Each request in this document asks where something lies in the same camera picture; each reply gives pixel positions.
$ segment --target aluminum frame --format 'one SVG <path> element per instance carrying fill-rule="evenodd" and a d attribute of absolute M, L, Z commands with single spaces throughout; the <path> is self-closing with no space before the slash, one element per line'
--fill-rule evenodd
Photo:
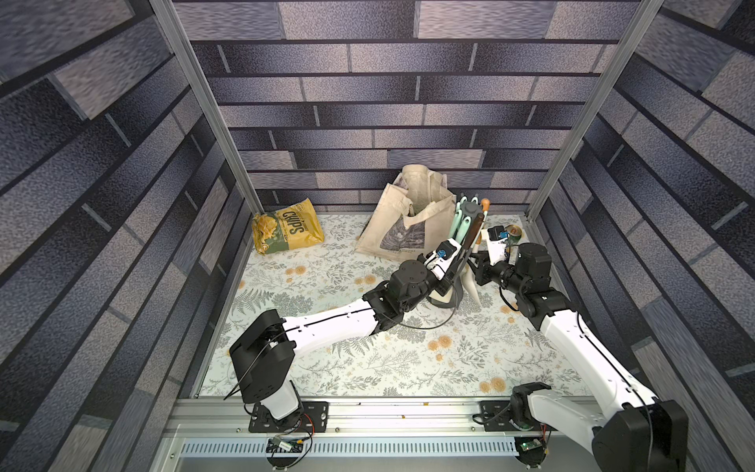
<path fill-rule="evenodd" d="M 580 406 L 599 412 L 591 396 L 571 396 Z M 302 397 L 330 403 L 328 429 L 318 437 L 538 437 L 540 431 L 485 432 L 472 421 L 483 400 L 508 397 Z M 249 433 L 243 402 L 233 397 L 208 396 L 177 400 L 162 433 L 151 472 L 173 472 L 183 444 L 195 438 L 269 437 Z"/>
<path fill-rule="evenodd" d="M 202 388 L 202 384 L 205 381 L 205 376 L 207 375 L 207 371 L 210 367 L 210 361 L 212 360 L 212 355 L 215 352 L 215 349 L 217 348 L 217 342 L 220 339 L 220 332 L 222 331 L 223 325 L 225 325 L 226 318 L 228 317 L 228 313 L 231 311 L 231 304 L 233 303 L 233 297 L 236 295 L 236 290 L 233 289 L 233 287 L 238 287 L 239 283 L 241 282 L 241 278 L 244 276 L 244 268 L 246 266 L 247 261 L 249 260 L 249 255 L 251 254 L 252 249 L 254 249 L 254 243 L 249 239 L 249 242 L 246 245 L 246 249 L 244 250 L 243 257 L 243 266 L 240 264 L 239 269 L 236 271 L 235 276 L 233 276 L 233 284 L 231 285 L 231 289 L 226 294 L 226 300 L 223 303 L 223 309 L 220 311 L 220 315 L 217 318 L 217 322 L 215 324 L 215 329 L 212 332 L 212 337 L 210 338 L 210 344 L 207 345 L 207 350 L 205 351 L 205 356 L 202 357 L 202 364 L 199 366 L 199 371 L 196 375 L 196 380 L 194 381 L 194 385 L 191 387 L 190 396 L 192 398 L 198 398 L 199 397 L 199 389 Z"/>
<path fill-rule="evenodd" d="M 639 40 L 645 35 L 645 31 L 650 27 L 650 23 L 655 18 L 658 10 L 661 9 L 662 4 L 663 0 L 643 0 L 639 4 L 639 7 L 637 7 L 632 20 L 627 25 L 624 36 L 618 43 L 611 62 L 609 62 L 606 70 L 600 74 L 598 83 L 593 89 L 592 94 L 590 94 L 590 98 L 587 99 L 587 102 L 577 116 L 577 124 L 566 135 L 561 149 L 553 160 L 553 165 L 548 169 L 548 173 L 535 193 L 532 203 L 527 208 L 526 214 L 528 220 L 534 222 L 535 218 L 540 214 L 540 210 L 545 205 L 545 201 L 548 200 L 550 192 L 558 183 L 559 177 L 561 177 L 561 173 L 564 167 L 566 167 L 566 163 L 577 151 L 584 134 L 598 114 L 598 110 L 600 110 L 603 102 L 606 101 L 609 92 L 613 89 L 619 75 L 624 71 L 634 50 L 637 48 Z"/>
<path fill-rule="evenodd" d="M 165 37 L 168 39 L 173 52 L 176 54 L 176 59 L 178 59 L 183 73 L 186 74 L 186 79 L 188 79 L 189 85 L 191 85 L 196 100 L 199 102 L 199 106 L 202 108 L 202 112 L 204 112 L 212 132 L 217 138 L 220 150 L 223 151 L 223 155 L 231 167 L 233 175 L 239 182 L 239 187 L 246 202 L 253 213 L 261 213 L 263 211 L 262 202 L 260 202 L 257 191 L 254 190 L 254 186 L 251 184 L 251 180 L 249 180 L 249 175 L 242 163 L 239 150 L 236 149 L 231 133 L 228 131 L 228 126 L 220 114 L 220 108 L 217 107 L 217 101 L 212 94 L 210 84 L 207 82 L 205 73 L 199 65 L 199 60 L 196 58 L 196 54 L 194 54 L 191 43 L 189 43 L 189 37 L 186 36 L 186 31 L 183 30 L 183 26 L 178 19 L 178 13 L 173 7 L 173 2 L 171 0 L 149 0 L 149 3 L 152 5 L 157 21 L 165 33 Z"/>
<path fill-rule="evenodd" d="M 538 225 L 534 221 L 522 220 L 522 226 L 522 229 L 527 232 L 525 234 L 529 234 L 529 240 L 531 242 L 536 242 L 537 244 L 545 246 L 545 238 L 543 238 L 543 235 L 540 233 L 540 228 L 538 228 Z M 550 265 L 550 281 L 551 285 L 556 290 L 561 293 L 566 293 L 559 271 L 556 270 L 556 266 L 553 264 Z"/>

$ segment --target brick wallpaper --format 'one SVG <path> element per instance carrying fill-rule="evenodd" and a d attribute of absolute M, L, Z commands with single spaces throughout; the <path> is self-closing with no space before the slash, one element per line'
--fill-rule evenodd
<path fill-rule="evenodd" d="M 0 470 L 147 470 L 249 205 L 147 0 L 0 3 Z"/>
<path fill-rule="evenodd" d="M 524 210 L 637 5 L 175 2 L 263 204 L 330 211 L 410 163 Z"/>
<path fill-rule="evenodd" d="M 667 0 L 538 218 L 606 346 L 686 410 L 687 470 L 755 470 L 754 7 Z"/>

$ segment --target orange flower print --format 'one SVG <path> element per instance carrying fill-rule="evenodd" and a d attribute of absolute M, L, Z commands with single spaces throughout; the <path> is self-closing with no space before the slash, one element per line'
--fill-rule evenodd
<path fill-rule="evenodd" d="M 440 343 L 440 347 L 442 347 L 443 349 L 448 349 L 449 347 L 451 347 L 451 339 L 446 335 L 439 337 L 438 342 Z"/>
<path fill-rule="evenodd" d="M 493 389 L 497 392 L 503 392 L 506 390 L 506 381 L 500 377 L 493 377 L 490 379 L 490 383 L 493 385 Z"/>

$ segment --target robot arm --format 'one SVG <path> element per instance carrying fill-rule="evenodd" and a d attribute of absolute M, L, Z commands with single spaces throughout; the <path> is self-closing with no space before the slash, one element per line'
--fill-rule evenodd
<path fill-rule="evenodd" d="M 296 424 L 303 407 L 288 379 L 295 357 L 391 329 L 430 294 L 444 296 L 454 286 L 485 220 L 476 197 L 462 197 L 457 209 L 451 237 L 426 257 L 402 262 L 390 280 L 359 300 L 309 316 L 281 318 L 276 310 L 259 315 L 229 349 L 239 381 L 228 396 L 240 391 L 244 403 L 261 403 L 278 428 Z"/>
<path fill-rule="evenodd" d="M 288 379 L 296 356 L 391 329 L 431 293 L 446 295 L 468 262 L 478 285 L 496 282 L 515 294 L 519 311 L 566 356 L 602 411 L 592 412 L 535 382 L 513 389 L 510 418 L 515 425 L 549 424 L 592 452 L 602 470 L 684 471 L 684 411 L 674 401 L 661 402 L 636 380 L 584 325 L 569 300 L 550 287 L 551 259 L 545 247 L 521 244 L 516 264 L 508 264 L 502 260 L 504 236 L 500 231 L 485 235 L 488 230 L 483 236 L 490 253 L 481 251 L 470 259 L 485 219 L 485 212 L 476 208 L 461 212 L 455 219 L 458 230 L 452 228 L 453 236 L 437 250 L 403 262 L 390 280 L 345 307 L 302 317 L 281 318 L 275 310 L 259 315 L 230 348 L 244 402 L 261 403 L 282 430 L 294 426 L 302 411 Z"/>
<path fill-rule="evenodd" d="M 684 471 L 688 418 L 679 405 L 660 401 L 584 324 L 569 300 L 550 287 L 550 256 L 534 243 L 519 245 L 514 265 L 500 251 L 473 255 L 478 285 L 496 282 L 516 296 L 522 315 L 579 373 L 602 414 L 554 393 L 541 382 L 514 387 L 510 417 L 529 428 L 549 424 L 592 452 L 602 470 Z"/>

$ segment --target red wire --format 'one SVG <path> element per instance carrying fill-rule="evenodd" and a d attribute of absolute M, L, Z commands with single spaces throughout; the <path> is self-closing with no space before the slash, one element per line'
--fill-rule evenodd
<path fill-rule="evenodd" d="M 308 420 L 310 420 L 310 424 L 312 425 L 312 436 L 315 436 L 315 422 L 312 421 L 312 418 L 307 413 L 304 413 L 304 416 L 307 417 Z"/>

